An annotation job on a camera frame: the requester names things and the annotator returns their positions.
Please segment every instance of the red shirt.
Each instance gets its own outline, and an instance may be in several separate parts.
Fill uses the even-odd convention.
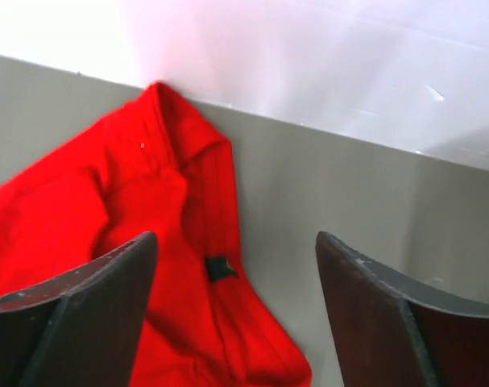
[[[143,231],[160,257],[132,386],[310,385],[242,268],[230,142],[164,84],[0,187],[0,296]],[[211,281],[215,256],[238,277]]]

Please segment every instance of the red cloth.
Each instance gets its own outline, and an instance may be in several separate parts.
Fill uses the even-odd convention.
[[[230,142],[164,84],[0,187],[0,296],[143,231],[160,257],[131,385],[310,385],[242,268]],[[239,278],[210,282],[207,256]]]

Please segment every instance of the white panel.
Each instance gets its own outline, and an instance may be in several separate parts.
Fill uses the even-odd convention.
[[[0,54],[489,169],[489,0],[12,1]]]

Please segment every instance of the clothing tag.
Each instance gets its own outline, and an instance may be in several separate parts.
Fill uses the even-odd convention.
[[[225,256],[206,258],[205,263],[210,282],[215,282],[228,276],[238,278],[237,272],[231,267],[230,262],[228,262]]]

